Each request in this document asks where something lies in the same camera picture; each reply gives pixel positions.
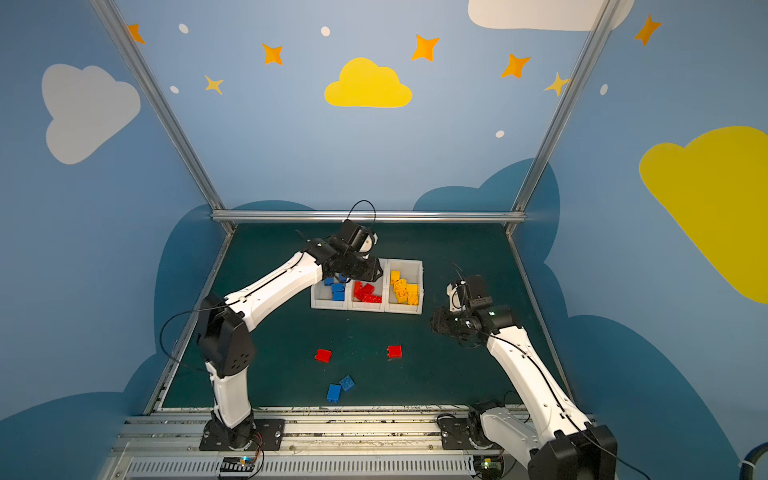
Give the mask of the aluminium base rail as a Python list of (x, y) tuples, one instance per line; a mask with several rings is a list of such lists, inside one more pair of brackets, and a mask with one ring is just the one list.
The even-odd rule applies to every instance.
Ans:
[[(507, 406), (519, 420), (530, 416)], [(473, 457), (501, 457), (501, 479), (531, 479), (500, 447), (444, 450), (436, 418), (468, 417), (457, 405), (264, 408), (255, 419), (285, 421), (277, 451), (200, 451), (211, 419), (199, 409), (128, 418), (101, 470), (104, 479), (218, 479), (224, 457), (253, 456), (249, 479), (473, 479)]]

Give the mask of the left controller board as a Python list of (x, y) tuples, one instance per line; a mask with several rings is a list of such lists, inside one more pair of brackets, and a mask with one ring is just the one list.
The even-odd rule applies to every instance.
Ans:
[(249, 479), (257, 470), (257, 461), (253, 456), (224, 457), (218, 467), (218, 479)]

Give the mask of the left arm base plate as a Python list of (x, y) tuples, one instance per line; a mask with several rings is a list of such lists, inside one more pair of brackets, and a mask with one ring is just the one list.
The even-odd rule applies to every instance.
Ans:
[(204, 426), (200, 451), (277, 451), (280, 449), (285, 421), (282, 419), (246, 419), (234, 428), (226, 427), (213, 416)]

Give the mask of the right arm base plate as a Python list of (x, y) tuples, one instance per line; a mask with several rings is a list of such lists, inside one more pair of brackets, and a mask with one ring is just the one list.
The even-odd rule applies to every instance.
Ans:
[(444, 450), (488, 450), (499, 446), (489, 440), (476, 415), (456, 417), (442, 414), (436, 418)]

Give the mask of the aluminium frame post right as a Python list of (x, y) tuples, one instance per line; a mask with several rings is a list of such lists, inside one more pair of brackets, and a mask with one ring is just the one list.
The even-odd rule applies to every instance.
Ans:
[(622, 1), (619, 0), (604, 1), (598, 10), (595, 23), (571, 72), (570, 82), (560, 96), (542, 143), (516, 195), (511, 212), (517, 215), (517, 219), (505, 224), (505, 234), (509, 241), (512, 241), (517, 225), (525, 221), (527, 206), (613, 30), (612, 24), (618, 17), (621, 5)]

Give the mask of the aluminium frame crossbar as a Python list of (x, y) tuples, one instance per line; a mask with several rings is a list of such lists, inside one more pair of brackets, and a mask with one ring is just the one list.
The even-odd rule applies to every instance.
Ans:
[(233, 223), (335, 223), (350, 219), (362, 223), (522, 223), (523, 212), (481, 211), (287, 211), (287, 210), (214, 210), (214, 221)]

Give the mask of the right controller board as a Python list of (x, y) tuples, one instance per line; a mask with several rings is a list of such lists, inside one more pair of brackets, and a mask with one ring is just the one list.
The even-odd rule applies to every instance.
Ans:
[(504, 460), (498, 456), (474, 456), (473, 469), (473, 479), (500, 480), (505, 472)]

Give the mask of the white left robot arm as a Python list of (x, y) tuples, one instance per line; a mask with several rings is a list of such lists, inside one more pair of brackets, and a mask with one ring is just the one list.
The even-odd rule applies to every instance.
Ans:
[(337, 233), (305, 240), (304, 247), (284, 264), (250, 285), (223, 297), (211, 293), (203, 299), (194, 340), (214, 395), (203, 450), (259, 447), (248, 393), (248, 368), (256, 355), (251, 332), (296, 294), (325, 279), (379, 280), (383, 268), (372, 254), (377, 241), (372, 229), (346, 219)]

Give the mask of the aluminium frame post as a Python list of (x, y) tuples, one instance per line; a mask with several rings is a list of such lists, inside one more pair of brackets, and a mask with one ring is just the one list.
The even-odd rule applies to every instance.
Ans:
[(146, 96), (212, 213), (224, 210), (225, 205), (220, 195), (142, 55), (139, 44), (133, 39), (116, 2), (91, 0), (90, 4)]
[(527, 206), (613, 30), (612, 24), (618, 17), (621, 5), (622, 1), (619, 0), (604, 1), (598, 10), (595, 23), (571, 72), (570, 82), (560, 96), (542, 143), (516, 195), (511, 212), (517, 215), (517, 219), (505, 224), (505, 234), (509, 241), (512, 241), (517, 225), (525, 221)]

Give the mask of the white right bin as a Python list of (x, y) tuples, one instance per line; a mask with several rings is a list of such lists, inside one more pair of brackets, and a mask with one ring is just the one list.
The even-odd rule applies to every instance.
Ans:
[(424, 304), (423, 263), (420, 260), (384, 259), (386, 313), (420, 315)]

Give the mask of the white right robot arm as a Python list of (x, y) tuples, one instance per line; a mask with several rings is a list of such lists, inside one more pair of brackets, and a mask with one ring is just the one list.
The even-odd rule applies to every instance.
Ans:
[(430, 319), (433, 332), (476, 340), (502, 367), (526, 407), (529, 422), (495, 401), (471, 407), (468, 441), (477, 449), (500, 447), (531, 479), (613, 479), (618, 443), (610, 429), (596, 426), (557, 384), (537, 354), (523, 323), (497, 305), (479, 275), (446, 288), (448, 304)]

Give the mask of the aluminium frame post left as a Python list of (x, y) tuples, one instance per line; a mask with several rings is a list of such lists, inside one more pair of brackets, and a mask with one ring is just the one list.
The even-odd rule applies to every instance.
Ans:
[(220, 195), (142, 55), (139, 44), (133, 39), (116, 2), (91, 0), (90, 4), (146, 96), (212, 213), (224, 210), (225, 205)]

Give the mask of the controller board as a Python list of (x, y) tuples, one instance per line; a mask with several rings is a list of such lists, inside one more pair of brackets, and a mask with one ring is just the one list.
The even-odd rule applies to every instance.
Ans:
[(504, 460), (498, 456), (474, 456), (473, 469), (473, 479), (500, 480), (505, 472)]
[(249, 479), (257, 470), (257, 461), (253, 456), (224, 457), (218, 467), (218, 479)]

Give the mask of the white left bin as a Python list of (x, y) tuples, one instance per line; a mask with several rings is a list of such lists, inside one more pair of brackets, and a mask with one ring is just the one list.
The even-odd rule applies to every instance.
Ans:
[(318, 310), (348, 310), (346, 299), (344, 302), (331, 300), (331, 285), (324, 285), (323, 280), (326, 278), (334, 278), (335, 284), (338, 283), (336, 275), (340, 274), (348, 278), (349, 276), (344, 274), (340, 269), (334, 268), (333, 266), (327, 266), (325, 262), (321, 262), (312, 256), (310, 256), (310, 260), (312, 261), (311, 265), (317, 270), (316, 282), (310, 288), (311, 308)]

